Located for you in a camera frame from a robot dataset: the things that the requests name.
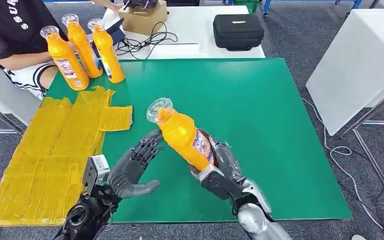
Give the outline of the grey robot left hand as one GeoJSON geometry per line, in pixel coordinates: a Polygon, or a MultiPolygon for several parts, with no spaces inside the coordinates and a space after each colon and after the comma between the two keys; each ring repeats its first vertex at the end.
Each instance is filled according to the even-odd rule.
{"type": "Polygon", "coordinates": [[[110,170],[107,184],[120,199],[146,195],[160,185],[158,180],[139,184],[149,163],[164,148],[162,131],[155,129],[145,135],[134,147],[128,149],[110,170]]]}

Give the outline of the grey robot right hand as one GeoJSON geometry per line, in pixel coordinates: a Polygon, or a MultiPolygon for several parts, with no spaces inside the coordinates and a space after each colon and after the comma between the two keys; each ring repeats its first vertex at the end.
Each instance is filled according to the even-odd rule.
{"type": "Polygon", "coordinates": [[[204,129],[200,128],[199,132],[209,140],[214,162],[209,167],[209,170],[205,170],[204,173],[201,173],[200,170],[191,164],[188,165],[192,177],[206,189],[242,191],[244,189],[243,182],[245,177],[239,166],[239,161],[232,152],[232,148],[226,142],[219,141],[211,136],[204,129]]]}

